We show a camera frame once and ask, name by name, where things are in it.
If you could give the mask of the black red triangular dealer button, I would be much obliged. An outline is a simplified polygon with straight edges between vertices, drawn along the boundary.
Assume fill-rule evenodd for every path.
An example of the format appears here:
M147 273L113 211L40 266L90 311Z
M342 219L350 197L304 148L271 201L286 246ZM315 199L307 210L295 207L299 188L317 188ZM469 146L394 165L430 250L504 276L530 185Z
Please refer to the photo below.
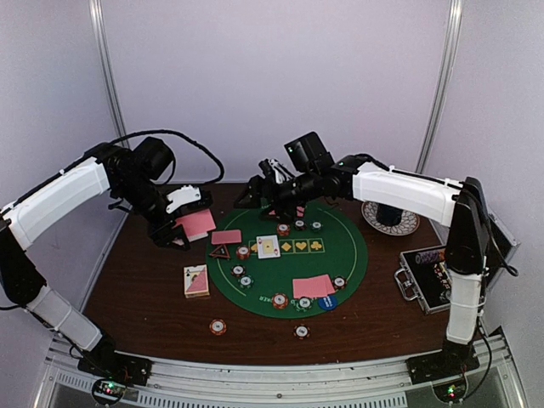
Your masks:
M209 257L214 259L231 259L230 251L226 244L220 244L214 247L209 253Z

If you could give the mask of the brown poker chip stack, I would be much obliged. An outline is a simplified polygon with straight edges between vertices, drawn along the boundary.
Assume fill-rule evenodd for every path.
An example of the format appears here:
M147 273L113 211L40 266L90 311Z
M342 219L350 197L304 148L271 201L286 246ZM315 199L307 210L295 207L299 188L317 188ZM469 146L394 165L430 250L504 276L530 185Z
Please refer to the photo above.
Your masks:
M310 336L310 329L306 325L298 325L293 329L293 336L298 340L307 339Z

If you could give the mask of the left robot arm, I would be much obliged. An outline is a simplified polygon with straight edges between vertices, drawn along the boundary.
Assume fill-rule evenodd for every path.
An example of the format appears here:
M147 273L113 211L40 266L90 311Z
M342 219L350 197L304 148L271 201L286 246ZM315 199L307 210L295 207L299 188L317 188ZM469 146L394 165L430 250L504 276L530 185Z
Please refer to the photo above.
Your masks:
M158 190L155 181L173 161L173 153L157 138L146 138L134 150L98 144L1 211L1 285L7 298L70 340L103 377L122 370L113 341L51 288L26 251L49 227L105 192L126 201L148 222L157 246L187 245L176 221L201 192L192 185L167 194Z

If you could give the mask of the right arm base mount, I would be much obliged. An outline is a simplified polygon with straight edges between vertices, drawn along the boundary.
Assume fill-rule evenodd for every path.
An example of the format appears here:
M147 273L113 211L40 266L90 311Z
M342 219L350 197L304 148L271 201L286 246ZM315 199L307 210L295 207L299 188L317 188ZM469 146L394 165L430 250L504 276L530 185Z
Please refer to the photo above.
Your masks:
M442 351L410 357L405 363L413 385L461 376L480 367L477 357L463 358Z

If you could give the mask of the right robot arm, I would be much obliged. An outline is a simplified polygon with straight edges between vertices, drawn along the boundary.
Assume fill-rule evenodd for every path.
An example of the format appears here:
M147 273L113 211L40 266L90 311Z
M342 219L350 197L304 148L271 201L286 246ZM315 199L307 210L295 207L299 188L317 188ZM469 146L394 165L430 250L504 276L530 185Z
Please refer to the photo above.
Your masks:
M234 202L236 208L258 209L265 217L291 222L297 209L310 201L342 198L406 210L448 228L445 262L452 282L450 317L435 365L441 374L455 374L468 362L490 254L494 252L499 267L511 275L519 273L496 243L479 180L450 181L411 173L366 153L335 161L316 132L294 139L285 149L297 173L275 160L262 160L261 174L245 184Z

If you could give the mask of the brown 100 poker chips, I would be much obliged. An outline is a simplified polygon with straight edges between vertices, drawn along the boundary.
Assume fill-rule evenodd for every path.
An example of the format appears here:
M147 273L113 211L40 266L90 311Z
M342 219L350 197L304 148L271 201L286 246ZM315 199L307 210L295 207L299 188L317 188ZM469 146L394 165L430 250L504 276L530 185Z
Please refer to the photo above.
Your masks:
M295 227L296 230L306 230L307 224L305 223L304 220L302 220L302 219L297 219L297 220L294 222L294 227Z

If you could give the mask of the red playing card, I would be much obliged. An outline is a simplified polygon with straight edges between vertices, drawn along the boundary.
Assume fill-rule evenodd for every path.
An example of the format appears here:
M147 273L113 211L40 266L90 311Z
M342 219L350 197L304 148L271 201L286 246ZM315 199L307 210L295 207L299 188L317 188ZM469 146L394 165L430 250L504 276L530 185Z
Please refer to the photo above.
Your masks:
M239 229L214 231L212 233L211 243L214 246L240 244L242 243L242 233Z
M333 294L336 291L329 275L317 276L316 287L316 297L318 298L324 298Z

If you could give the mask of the orange poker chip stack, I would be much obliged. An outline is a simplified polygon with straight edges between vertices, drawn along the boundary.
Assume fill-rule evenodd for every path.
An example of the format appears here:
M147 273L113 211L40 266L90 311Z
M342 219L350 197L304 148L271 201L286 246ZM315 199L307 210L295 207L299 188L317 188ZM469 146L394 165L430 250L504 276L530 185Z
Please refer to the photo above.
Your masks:
M209 330L213 335L221 336L226 333L227 325L224 320L214 319L209 324Z

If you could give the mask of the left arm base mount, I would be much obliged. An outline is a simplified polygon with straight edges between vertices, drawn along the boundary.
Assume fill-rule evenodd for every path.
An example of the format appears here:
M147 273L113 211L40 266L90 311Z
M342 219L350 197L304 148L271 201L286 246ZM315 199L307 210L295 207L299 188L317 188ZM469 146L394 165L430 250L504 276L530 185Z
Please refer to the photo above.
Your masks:
M84 353L77 369L96 377L105 377L128 386L145 386L151 374L151 360L113 352L105 356Z

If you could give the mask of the blue small blind button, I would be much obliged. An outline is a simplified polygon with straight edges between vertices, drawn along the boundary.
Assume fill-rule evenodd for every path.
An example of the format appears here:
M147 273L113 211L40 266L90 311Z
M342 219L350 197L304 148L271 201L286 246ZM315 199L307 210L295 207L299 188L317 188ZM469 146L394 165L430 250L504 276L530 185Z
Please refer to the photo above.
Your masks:
M318 300L318 305L321 309L325 310L325 311L332 311L334 310L337 305L338 305L338 302L337 302L337 299L333 296L328 296L328 297L322 297Z

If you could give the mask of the red chips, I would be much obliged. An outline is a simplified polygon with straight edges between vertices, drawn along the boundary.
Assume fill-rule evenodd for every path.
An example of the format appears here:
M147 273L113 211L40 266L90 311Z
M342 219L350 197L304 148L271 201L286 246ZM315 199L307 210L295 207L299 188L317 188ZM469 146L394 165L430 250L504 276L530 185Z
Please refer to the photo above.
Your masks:
M285 293L276 293L272 297L272 304L275 309L283 310L289 304L289 298Z
M248 246L239 246L236 250L236 256L240 260L249 259L251 256L251 249Z
M289 236L291 233L291 226L289 224L278 224L276 232L279 236Z

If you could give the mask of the green chip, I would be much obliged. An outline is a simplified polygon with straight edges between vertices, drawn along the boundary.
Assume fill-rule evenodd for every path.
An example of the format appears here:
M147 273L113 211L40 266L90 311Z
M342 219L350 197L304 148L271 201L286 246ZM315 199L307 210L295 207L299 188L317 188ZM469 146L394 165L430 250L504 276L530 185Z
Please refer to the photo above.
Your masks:
M310 228L314 231L314 232L317 232L317 231L321 231L323 226L322 226L322 223L319 222L319 221L314 221L311 223L310 225Z
M244 275L238 280L239 287L243 290L249 289L254 284L254 279L250 275Z
M301 297L295 302L297 311L309 311L313 306L313 299L310 297Z

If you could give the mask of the red card deck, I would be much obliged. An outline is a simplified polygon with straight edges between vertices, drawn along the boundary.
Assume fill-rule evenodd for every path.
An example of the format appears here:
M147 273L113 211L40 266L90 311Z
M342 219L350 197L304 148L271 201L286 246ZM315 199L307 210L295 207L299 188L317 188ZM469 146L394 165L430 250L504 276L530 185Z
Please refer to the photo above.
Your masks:
M185 235L189 242L197 241L208 236L210 231L216 229L212 212L205 209L193 212L176 220L176 226L184 228Z

